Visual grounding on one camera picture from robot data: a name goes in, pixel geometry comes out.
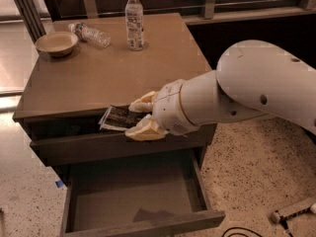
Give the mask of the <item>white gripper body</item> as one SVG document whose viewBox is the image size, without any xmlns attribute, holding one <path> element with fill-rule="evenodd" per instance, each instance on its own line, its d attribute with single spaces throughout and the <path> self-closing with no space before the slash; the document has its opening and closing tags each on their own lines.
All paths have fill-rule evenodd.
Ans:
<svg viewBox="0 0 316 237">
<path fill-rule="evenodd" d="M 185 80 L 164 85 L 153 102 L 152 115 L 160 127 L 173 135 L 185 135 L 199 130 L 185 115 L 181 104 L 181 89 Z"/>
</svg>

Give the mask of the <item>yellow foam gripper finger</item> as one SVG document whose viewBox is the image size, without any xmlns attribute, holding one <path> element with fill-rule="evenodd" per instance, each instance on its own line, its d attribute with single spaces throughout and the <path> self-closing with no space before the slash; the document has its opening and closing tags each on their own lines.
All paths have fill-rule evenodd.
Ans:
<svg viewBox="0 0 316 237">
<path fill-rule="evenodd" d="M 128 109 L 136 113 L 151 113 L 156 96 L 157 92 L 151 91 L 132 102 Z"/>
<path fill-rule="evenodd" d="M 151 141 L 164 138 L 168 134 L 168 131 L 161 127 L 152 115 L 147 115 L 136 126 L 129 128 L 124 134 L 136 141 Z"/>
</svg>

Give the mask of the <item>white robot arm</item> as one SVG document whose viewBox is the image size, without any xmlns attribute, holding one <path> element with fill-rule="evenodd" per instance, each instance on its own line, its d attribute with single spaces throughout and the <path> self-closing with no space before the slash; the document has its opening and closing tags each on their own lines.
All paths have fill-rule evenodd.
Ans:
<svg viewBox="0 0 316 237">
<path fill-rule="evenodd" d="M 133 102 L 145 117 L 125 135 L 138 141 L 185 135 L 211 123 L 264 116 L 316 133 L 316 69 L 261 40 L 228 47 L 214 70 L 177 80 Z"/>
</svg>

